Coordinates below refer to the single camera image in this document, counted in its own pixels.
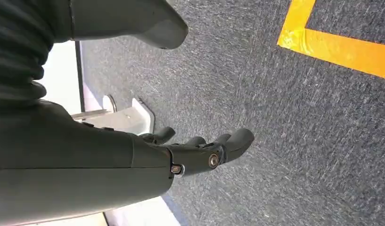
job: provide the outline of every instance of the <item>black prosthetic hand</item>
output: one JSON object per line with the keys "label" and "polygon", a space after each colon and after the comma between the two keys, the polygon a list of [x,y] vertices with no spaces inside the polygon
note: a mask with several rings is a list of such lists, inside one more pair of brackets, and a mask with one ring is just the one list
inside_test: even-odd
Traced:
{"label": "black prosthetic hand", "polygon": [[176,48],[187,26],[165,0],[0,0],[0,225],[88,215],[165,193],[176,175],[215,169],[253,141],[246,129],[206,144],[163,145],[73,121],[41,100],[54,42],[134,35]]}

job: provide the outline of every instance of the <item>prosthetic hand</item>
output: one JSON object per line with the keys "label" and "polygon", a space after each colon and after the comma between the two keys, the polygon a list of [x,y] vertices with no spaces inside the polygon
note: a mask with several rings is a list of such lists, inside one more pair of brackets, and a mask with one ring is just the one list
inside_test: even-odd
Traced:
{"label": "prosthetic hand", "polygon": [[156,197],[175,176],[211,171],[252,143],[253,134],[240,129],[208,144],[194,137],[164,145],[171,128],[141,136],[95,128],[40,99],[45,89],[33,80],[42,78],[55,41],[121,34],[175,48],[187,27],[164,0],[0,0],[0,225],[71,218]]}

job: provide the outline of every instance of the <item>metal screw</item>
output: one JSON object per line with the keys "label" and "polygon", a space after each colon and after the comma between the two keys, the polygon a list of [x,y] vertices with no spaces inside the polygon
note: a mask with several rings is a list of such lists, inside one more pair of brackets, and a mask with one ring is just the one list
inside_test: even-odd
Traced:
{"label": "metal screw", "polygon": [[209,156],[209,166],[210,168],[216,168],[219,165],[219,157],[216,154],[211,154]]}
{"label": "metal screw", "polygon": [[181,173],[181,166],[179,166],[179,165],[173,165],[173,166],[172,166],[171,172],[174,173],[174,174],[179,174],[179,173]]}

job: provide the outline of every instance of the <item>yellow tape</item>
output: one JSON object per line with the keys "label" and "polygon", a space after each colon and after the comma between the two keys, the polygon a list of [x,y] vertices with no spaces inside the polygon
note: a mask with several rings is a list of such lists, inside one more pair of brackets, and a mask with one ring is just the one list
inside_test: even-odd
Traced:
{"label": "yellow tape", "polygon": [[385,45],[305,29],[316,0],[292,0],[277,44],[385,78]]}

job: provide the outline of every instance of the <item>white wall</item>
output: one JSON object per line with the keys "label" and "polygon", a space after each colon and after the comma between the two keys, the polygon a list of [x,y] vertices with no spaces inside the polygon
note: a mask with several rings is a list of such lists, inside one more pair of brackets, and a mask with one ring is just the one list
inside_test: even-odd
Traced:
{"label": "white wall", "polygon": [[44,78],[38,81],[47,89],[43,99],[62,105],[69,114],[80,113],[75,43],[55,44],[43,68]]}

